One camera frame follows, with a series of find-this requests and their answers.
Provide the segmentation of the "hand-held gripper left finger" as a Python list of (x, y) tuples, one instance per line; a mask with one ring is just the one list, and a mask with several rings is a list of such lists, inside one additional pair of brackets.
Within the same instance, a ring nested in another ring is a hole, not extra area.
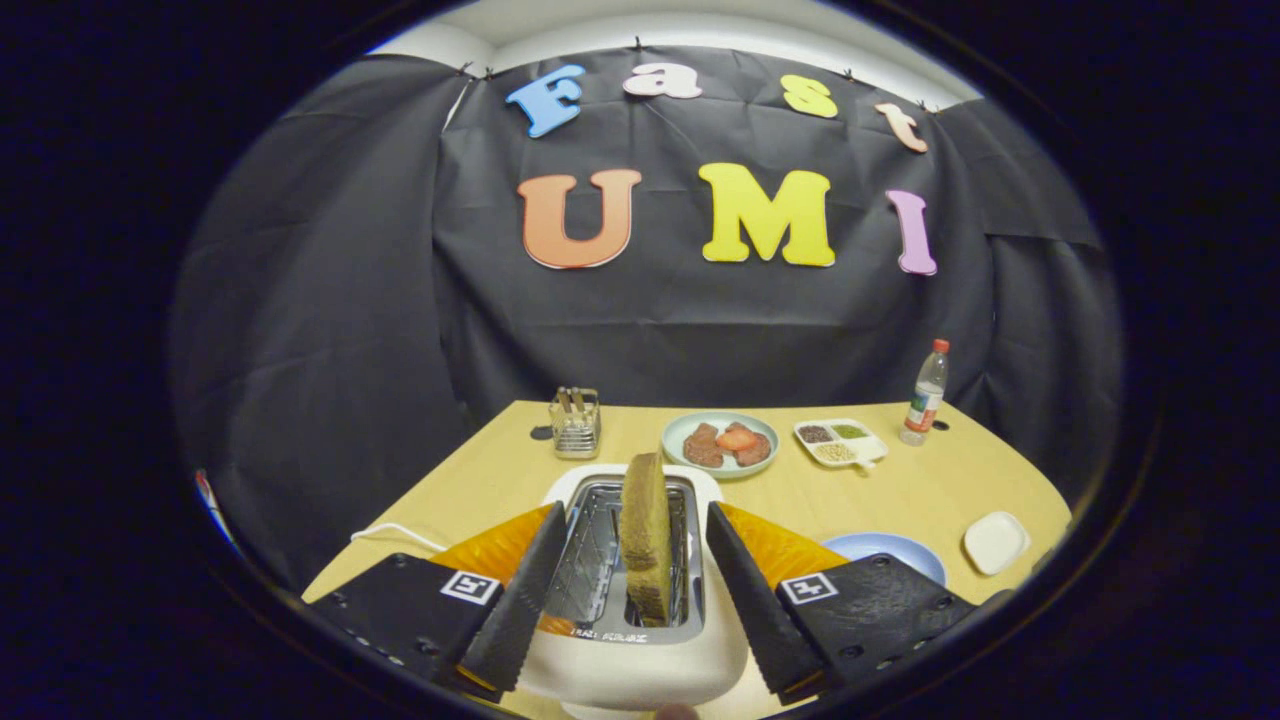
[(547, 503), (420, 559), (393, 553), (311, 606), (424, 683), (498, 701), (518, 680), (567, 538)]

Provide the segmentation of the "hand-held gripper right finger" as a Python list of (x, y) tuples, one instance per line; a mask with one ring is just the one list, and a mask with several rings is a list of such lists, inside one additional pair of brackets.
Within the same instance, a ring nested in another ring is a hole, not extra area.
[(977, 610), (890, 553), (850, 560), (726, 502), (707, 506), (707, 543), (782, 703), (879, 684)]

